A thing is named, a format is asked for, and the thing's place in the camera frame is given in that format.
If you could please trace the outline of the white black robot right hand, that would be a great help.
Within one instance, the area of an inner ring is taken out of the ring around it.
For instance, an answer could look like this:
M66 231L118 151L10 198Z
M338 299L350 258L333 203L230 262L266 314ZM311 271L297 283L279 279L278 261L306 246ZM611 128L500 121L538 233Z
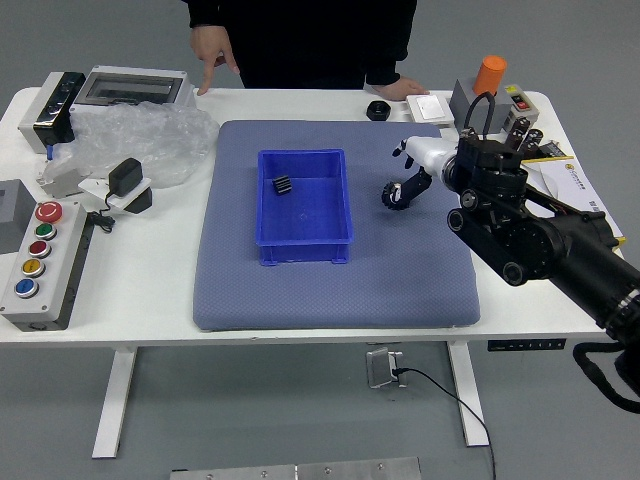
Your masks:
M389 182L383 188L381 199L391 210L404 210L412 200L425 192L437 178L447 187L457 155L457 145L449 140L435 137L412 136L400 141L392 156L406 155L405 168L414 163L418 172L402 183Z

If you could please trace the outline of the person's right hand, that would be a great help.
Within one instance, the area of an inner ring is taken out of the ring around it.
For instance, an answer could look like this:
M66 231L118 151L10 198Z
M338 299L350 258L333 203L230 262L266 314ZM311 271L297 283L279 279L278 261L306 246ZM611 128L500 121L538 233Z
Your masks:
M240 68L233 55L227 30L222 26L196 26L191 29L190 46L203 63L203 77L197 95L202 96L211 88L215 70L226 65L236 75Z

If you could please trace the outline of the person's left hand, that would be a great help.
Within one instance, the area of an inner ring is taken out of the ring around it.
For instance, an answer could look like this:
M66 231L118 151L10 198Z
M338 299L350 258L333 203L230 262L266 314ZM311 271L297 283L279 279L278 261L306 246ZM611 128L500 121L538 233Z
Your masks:
M418 81L400 76L388 85L372 85L371 88L383 99L389 101L404 101L410 95L428 95L430 93Z

